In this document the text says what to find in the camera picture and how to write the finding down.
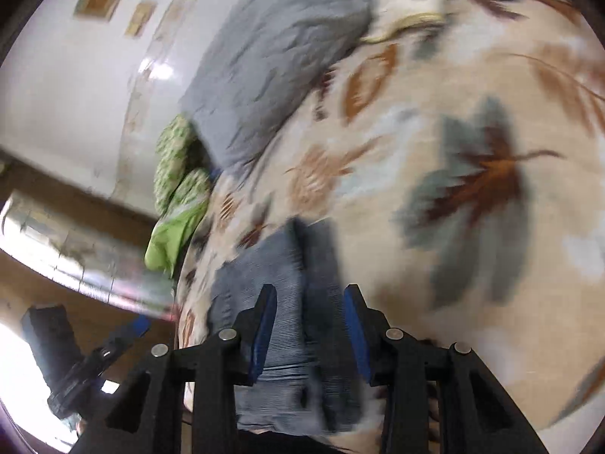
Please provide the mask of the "grey denim pants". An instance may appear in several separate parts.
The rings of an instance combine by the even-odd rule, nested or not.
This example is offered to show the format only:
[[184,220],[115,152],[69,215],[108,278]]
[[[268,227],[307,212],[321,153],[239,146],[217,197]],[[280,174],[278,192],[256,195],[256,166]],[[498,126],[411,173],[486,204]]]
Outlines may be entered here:
[[371,394],[357,370],[343,316],[343,281],[330,220],[291,218],[217,272],[207,323],[232,325],[262,286],[277,293],[264,371],[235,392],[239,428],[286,435],[354,431]]

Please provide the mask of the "brown wooden glass door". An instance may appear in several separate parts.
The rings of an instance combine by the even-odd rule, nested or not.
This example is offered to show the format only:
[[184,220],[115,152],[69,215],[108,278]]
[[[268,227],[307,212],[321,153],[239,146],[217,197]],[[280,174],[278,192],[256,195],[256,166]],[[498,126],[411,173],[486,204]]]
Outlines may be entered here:
[[29,434],[66,452],[72,428],[48,410],[48,387],[20,325],[32,306],[66,308],[84,354],[138,315],[148,333],[105,372],[116,386],[151,347],[172,343],[172,285],[144,266],[152,220],[1,156],[1,399]]

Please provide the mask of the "green patterned quilt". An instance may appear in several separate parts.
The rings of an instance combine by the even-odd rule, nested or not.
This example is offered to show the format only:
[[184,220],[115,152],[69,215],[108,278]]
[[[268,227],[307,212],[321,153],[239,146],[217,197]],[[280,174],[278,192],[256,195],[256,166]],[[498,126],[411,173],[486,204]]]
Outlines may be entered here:
[[196,131],[182,115],[174,117],[157,141],[153,192],[159,218],[144,254],[150,271],[174,275],[180,253],[206,213],[210,179],[194,154],[197,146]]

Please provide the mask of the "leaf print bed blanket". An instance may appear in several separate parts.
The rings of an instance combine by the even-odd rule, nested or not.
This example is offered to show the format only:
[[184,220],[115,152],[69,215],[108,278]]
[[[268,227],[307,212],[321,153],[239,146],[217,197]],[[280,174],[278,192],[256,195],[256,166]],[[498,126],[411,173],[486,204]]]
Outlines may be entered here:
[[290,217],[331,221],[344,284],[468,343],[553,452],[604,413],[604,49],[571,0],[446,0],[361,44],[244,183],[222,175],[178,284],[209,333],[216,272]]

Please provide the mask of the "grey quilted pillow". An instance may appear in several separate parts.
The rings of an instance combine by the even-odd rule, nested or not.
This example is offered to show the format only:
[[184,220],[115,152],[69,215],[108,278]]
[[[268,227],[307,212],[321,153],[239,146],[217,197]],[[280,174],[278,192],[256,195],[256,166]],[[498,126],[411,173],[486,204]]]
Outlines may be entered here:
[[180,111],[219,169],[248,175],[321,75],[366,32],[374,0],[239,0]]

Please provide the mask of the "beige wall switch plate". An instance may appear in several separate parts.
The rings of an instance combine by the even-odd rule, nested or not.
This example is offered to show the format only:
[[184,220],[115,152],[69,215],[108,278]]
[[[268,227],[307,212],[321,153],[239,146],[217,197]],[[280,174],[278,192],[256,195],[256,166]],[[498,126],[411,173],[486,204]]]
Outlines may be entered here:
[[137,3],[137,7],[135,7],[130,17],[124,35],[129,38],[141,37],[156,7],[157,3],[154,0],[141,0],[141,2]]

